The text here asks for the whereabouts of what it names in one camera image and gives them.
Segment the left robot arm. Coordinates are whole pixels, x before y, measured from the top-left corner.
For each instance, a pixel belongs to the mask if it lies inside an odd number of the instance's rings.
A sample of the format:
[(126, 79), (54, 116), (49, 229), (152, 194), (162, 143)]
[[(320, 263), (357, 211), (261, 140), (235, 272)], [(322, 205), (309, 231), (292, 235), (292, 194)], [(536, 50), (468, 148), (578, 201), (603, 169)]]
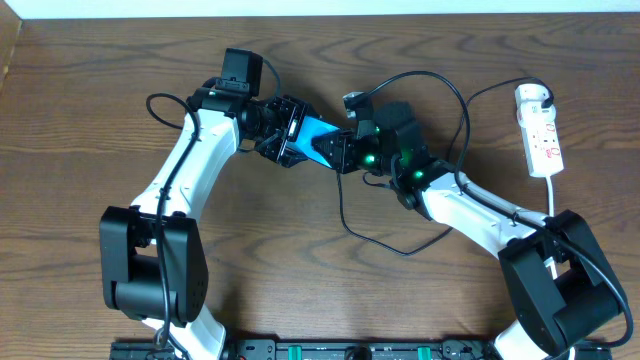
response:
[(302, 100), (201, 87), (182, 101), (181, 135), (152, 183), (127, 208), (108, 207), (99, 223), (106, 306), (155, 330), (191, 359), (218, 359), (224, 326), (205, 306), (209, 271), (198, 230), (225, 163), (245, 139), (286, 167), (305, 160), (305, 142), (322, 117)]

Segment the blue Samsung Galaxy smartphone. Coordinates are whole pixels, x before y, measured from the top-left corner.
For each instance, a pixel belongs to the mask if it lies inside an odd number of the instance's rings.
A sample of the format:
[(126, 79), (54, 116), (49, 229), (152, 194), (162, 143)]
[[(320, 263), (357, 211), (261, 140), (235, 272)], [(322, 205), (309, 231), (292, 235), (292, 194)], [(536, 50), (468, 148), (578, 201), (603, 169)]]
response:
[(305, 155), (308, 159), (313, 160), (327, 168), (330, 167), (326, 159), (320, 155), (312, 147), (312, 139), (323, 136), (338, 130), (338, 127), (325, 122), (322, 119), (307, 115), (302, 124), (295, 142), (290, 142), (288, 148)]

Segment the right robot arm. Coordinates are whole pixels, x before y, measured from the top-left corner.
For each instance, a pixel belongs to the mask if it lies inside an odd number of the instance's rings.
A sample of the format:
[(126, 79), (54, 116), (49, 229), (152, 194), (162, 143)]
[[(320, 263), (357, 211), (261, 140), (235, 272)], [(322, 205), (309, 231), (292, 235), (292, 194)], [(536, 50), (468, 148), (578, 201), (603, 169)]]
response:
[(586, 221), (529, 212), (432, 155), (411, 107), (358, 110), (342, 128), (308, 115), (306, 154), (339, 175), (386, 175), (409, 210), (451, 227), (500, 264), (516, 320), (493, 341), (500, 359), (568, 359), (610, 350), (633, 334), (626, 294)]

